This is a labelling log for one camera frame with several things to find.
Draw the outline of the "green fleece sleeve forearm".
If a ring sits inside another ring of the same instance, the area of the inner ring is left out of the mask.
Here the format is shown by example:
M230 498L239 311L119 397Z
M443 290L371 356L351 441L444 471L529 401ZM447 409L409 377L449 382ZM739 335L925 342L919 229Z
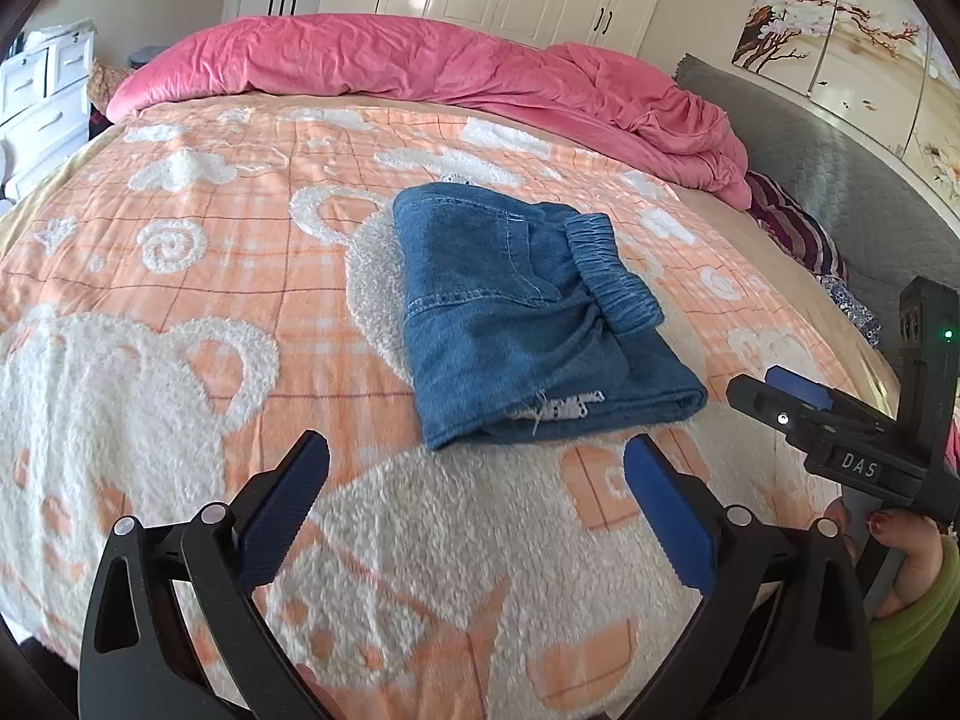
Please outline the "green fleece sleeve forearm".
M924 667L958 608L958 548L940 538L942 566L931 588L911 606L869 626L871 638L872 717L880 718L907 690Z

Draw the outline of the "right hand red nails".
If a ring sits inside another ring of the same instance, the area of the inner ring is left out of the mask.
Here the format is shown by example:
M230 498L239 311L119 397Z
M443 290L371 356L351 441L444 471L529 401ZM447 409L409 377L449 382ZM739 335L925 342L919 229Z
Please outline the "right hand red nails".
M903 554L903 562L874 619L884 619L918 603L939 577L944 550L939 528L929 518L898 509L872 512L866 527L877 543Z

